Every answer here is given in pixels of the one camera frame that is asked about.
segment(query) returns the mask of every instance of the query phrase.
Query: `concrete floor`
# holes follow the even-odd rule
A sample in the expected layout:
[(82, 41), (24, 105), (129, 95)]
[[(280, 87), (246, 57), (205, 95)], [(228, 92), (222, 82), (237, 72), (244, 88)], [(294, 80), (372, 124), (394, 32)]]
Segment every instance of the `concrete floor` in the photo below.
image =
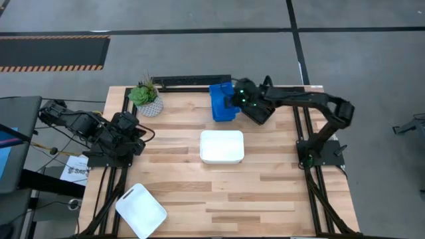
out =
[[(425, 2), (419, 0), (296, 0), (294, 9), (298, 27), (425, 26)], [(285, 1), (278, 0), (11, 0), (0, 18), (0, 32), (289, 26)], [(423, 238), (425, 202), (419, 189), (425, 188), (425, 148), (416, 132), (395, 136), (391, 127), (425, 112), (425, 32), (300, 37), (311, 84), (324, 85), (356, 106), (353, 125), (338, 137), (348, 144), (346, 170), (361, 231)], [(290, 33), (124, 35), (112, 37), (99, 72), (2, 73), (0, 96), (104, 100), (109, 86), (134, 85), (147, 71), (151, 76), (232, 74), (257, 82), (269, 74), (275, 84), (301, 84)], [(57, 147), (67, 142), (50, 129), (35, 141)], [(25, 167), (38, 169), (47, 161), (31, 151)], [(74, 220), (40, 223), (36, 238), (69, 236), (74, 227)]]

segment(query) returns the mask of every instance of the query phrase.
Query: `butcher block tabletop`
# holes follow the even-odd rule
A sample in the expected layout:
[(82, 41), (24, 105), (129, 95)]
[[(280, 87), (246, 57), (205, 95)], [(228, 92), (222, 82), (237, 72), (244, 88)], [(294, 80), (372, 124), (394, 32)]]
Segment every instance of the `butcher block tabletop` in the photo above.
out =
[[(125, 86), (109, 89), (104, 117), (111, 120), (122, 110)], [(306, 91), (322, 92), (321, 86)], [(163, 111), (154, 118), (137, 113), (140, 124), (156, 132), (129, 168), (126, 190), (141, 183), (167, 211), (167, 219), (152, 237), (203, 236), (315, 236), (304, 173), (298, 169), (298, 139), (292, 107), (280, 107), (264, 125), (244, 114), (231, 122), (215, 122), (209, 93), (160, 93)], [(306, 130), (302, 109), (301, 123)], [(314, 131), (326, 121), (310, 110)], [(207, 165), (199, 156), (204, 130), (240, 130), (245, 157), (235, 165)], [(144, 139), (151, 136), (147, 133)], [(339, 216), (358, 230), (350, 190), (336, 167), (322, 167), (327, 196)], [(80, 211), (80, 227), (93, 217), (103, 168), (92, 169)], [(106, 172), (98, 210), (108, 184)], [(317, 202), (322, 231), (326, 231), (323, 208)], [(113, 204), (106, 233), (112, 230)], [(121, 219), (118, 237), (133, 238), (134, 232)]]

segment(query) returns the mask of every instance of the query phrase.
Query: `succulent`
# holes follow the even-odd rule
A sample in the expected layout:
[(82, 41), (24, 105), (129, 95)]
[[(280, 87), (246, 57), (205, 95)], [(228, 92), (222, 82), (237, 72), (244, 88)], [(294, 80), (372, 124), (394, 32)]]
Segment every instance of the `succulent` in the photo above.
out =
[(128, 98), (136, 106), (152, 103), (156, 97), (157, 90), (150, 79), (145, 79), (143, 82), (139, 82), (135, 88), (131, 89), (131, 92), (128, 95)]

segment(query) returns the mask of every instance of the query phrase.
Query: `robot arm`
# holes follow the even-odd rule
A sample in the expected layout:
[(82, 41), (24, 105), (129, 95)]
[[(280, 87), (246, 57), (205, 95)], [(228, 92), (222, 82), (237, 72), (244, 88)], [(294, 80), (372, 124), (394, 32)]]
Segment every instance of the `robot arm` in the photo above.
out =
[(40, 120), (49, 125), (64, 126), (74, 135), (91, 143), (89, 167), (127, 167), (133, 155), (140, 155), (145, 142), (140, 139), (146, 131), (136, 128), (139, 120), (129, 112), (114, 114), (112, 121), (98, 114), (72, 111), (62, 100), (49, 100), (40, 109)]
[(258, 87), (249, 79), (238, 80), (234, 87), (231, 104), (238, 106), (244, 114), (258, 124), (263, 124), (280, 106), (297, 106), (318, 109), (326, 118), (326, 125), (303, 145), (304, 160), (312, 155), (321, 157), (325, 142), (338, 130), (351, 124), (354, 106), (341, 98), (319, 92), (294, 92), (285, 88), (273, 87), (272, 80), (266, 77)]

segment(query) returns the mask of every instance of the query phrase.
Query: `plant pot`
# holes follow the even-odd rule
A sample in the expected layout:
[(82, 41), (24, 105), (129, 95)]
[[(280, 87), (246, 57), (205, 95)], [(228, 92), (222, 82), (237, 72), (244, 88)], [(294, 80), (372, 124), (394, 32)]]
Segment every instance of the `plant pot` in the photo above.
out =
[(162, 99), (158, 96), (152, 103), (138, 106), (137, 110), (139, 110), (139, 112), (144, 116), (154, 117), (161, 113), (163, 108), (164, 103), (162, 102)]

